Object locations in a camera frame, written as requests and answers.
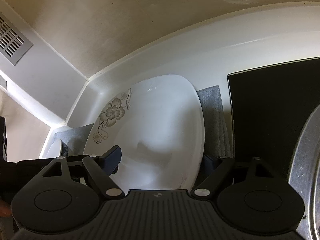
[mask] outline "wall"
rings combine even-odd
[[[260,5],[320,0],[5,0],[86,77],[186,26]]]
[[[7,160],[37,159],[50,127],[0,90],[0,116],[6,121]]]
[[[33,46],[14,66],[0,54],[6,93],[49,126],[65,124],[86,77],[61,57],[15,11],[0,0],[0,11]]]

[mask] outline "circular pad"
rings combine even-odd
[[[268,190],[255,190],[244,197],[248,207],[256,211],[270,212],[278,209],[282,204],[282,199]]]
[[[71,195],[63,190],[47,190],[35,198],[35,205],[43,211],[58,211],[71,203]]]
[[[299,194],[276,178],[259,177],[233,184],[220,192],[217,205],[232,226],[255,235],[295,230],[304,214]]]

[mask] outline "flower print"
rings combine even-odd
[[[101,121],[107,122],[107,127],[113,126],[116,123],[116,120],[119,120],[123,116],[124,109],[121,106],[121,100],[119,98],[115,98],[111,103],[108,103],[106,110],[102,111],[99,115]]]
[[[94,134],[93,134],[93,136],[92,136],[92,139],[93,139],[93,141],[94,142],[97,142],[97,141],[99,141],[100,140],[100,134],[98,134],[97,132],[95,132]]]
[[[126,92],[122,92],[121,93],[121,96],[120,96],[120,99],[121,99],[121,101],[123,101],[123,100],[125,100],[125,98],[127,97],[127,93]]]

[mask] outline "logo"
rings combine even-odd
[[[162,194],[161,194],[160,192],[154,193],[153,195],[154,195],[155,197],[161,197],[161,196],[162,196]]]

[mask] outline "cream wall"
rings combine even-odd
[[[5,0],[86,77],[197,22],[259,5],[320,0]]]
[[[37,159],[50,127],[0,90],[0,116],[6,121],[7,160]]]

